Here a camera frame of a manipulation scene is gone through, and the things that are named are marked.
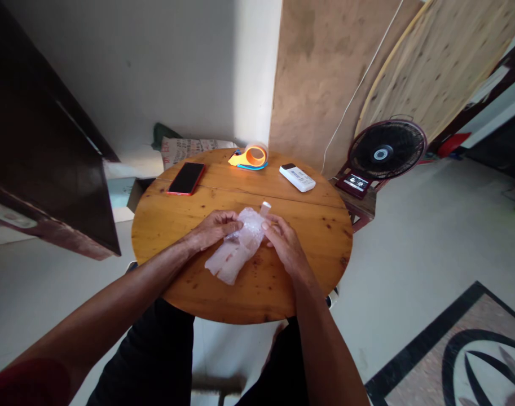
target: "clear plastic bag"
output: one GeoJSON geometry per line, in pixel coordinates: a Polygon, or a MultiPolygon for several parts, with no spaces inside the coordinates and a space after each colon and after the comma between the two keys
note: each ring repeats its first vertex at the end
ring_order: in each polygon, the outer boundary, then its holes
{"type": "Polygon", "coordinates": [[[225,237],[223,244],[205,262],[205,268],[228,285],[235,284],[239,271],[255,255],[263,241],[261,223],[265,221],[270,205],[263,202],[261,207],[261,214],[252,208],[242,210],[238,221],[243,222],[244,226],[225,237]]]}

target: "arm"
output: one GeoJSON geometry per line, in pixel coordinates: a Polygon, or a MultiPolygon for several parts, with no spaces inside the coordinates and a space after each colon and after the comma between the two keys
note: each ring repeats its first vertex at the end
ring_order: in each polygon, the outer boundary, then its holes
{"type": "Polygon", "coordinates": [[[241,228],[236,216],[234,211],[213,211],[188,235],[90,298],[10,367],[32,359],[59,362],[69,374],[72,399],[90,369],[167,289],[188,259],[241,228]]]}
{"type": "Polygon", "coordinates": [[[342,334],[327,308],[295,230],[281,217],[262,227],[291,276],[301,332],[308,397],[317,405],[369,405],[366,390],[342,334]]]}

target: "fan grille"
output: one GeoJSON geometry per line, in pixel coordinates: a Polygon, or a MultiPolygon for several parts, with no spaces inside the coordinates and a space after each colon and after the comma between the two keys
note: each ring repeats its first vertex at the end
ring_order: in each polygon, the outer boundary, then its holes
{"type": "Polygon", "coordinates": [[[411,169],[425,148],[425,134],[412,122],[386,121],[370,126],[355,139],[349,164],[365,179],[390,179],[411,169]]]}

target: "white remote control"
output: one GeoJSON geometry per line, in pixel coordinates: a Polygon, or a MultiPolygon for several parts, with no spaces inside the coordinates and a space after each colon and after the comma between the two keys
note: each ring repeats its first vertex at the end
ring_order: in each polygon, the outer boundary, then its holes
{"type": "Polygon", "coordinates": [[[315,180],[297,168],[295,164],[282,165],[280,173],[301,192],[307,192],[315,187],[315,180]]]}

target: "electric fan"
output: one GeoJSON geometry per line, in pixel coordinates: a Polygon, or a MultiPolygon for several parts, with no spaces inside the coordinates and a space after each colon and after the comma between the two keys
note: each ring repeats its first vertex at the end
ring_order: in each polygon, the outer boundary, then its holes
{"type": "Polygon", "coordinates": [[[408,120],[387,120],[371,125],[353,141],[347,153],[351,171],[336,186],[362,199],[372,181],[388,180],[413,168],[426,150],[421,127],[408,120]]]}

